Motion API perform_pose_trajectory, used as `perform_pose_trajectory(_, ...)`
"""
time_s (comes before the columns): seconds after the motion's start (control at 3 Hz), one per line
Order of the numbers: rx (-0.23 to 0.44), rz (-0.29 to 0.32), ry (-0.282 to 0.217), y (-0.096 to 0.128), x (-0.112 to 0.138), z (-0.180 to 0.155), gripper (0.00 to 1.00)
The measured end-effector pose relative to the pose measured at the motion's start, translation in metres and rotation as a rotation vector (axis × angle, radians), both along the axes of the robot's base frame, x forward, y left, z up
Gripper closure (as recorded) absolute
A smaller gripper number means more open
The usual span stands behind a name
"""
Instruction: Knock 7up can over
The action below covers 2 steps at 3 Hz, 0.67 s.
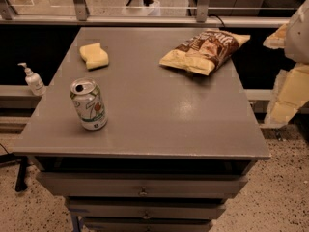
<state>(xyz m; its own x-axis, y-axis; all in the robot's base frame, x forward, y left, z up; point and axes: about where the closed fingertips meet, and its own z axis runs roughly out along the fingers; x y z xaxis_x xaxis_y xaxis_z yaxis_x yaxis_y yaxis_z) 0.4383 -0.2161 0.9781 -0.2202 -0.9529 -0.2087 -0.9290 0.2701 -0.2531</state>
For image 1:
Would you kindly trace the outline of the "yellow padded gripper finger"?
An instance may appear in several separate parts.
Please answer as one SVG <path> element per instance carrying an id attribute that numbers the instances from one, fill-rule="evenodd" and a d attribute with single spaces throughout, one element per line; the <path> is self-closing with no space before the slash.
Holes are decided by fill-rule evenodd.
<path id="1" fill-rule="evenodd" d="M 267 107 L 267 124 L 287 124 L 309 101 L 309 66 L 296 63 L 276 76 Z"/>
<path id="2" fill-rule="evenodd" d="M 263 46 L 270 49 L 280 49 L 285 47 L 287 25 L 283 24 L 274 33 L 266 37 Z"/>

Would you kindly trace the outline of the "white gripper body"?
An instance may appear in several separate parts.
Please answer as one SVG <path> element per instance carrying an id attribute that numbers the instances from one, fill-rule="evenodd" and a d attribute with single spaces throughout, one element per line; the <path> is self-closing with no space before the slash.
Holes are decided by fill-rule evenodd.
<path id="1" fill-rule="evenodd" d="M 297 9 L 287 25 L 284 51 L 295 62 L 309 63 L 309 0 Z"/>

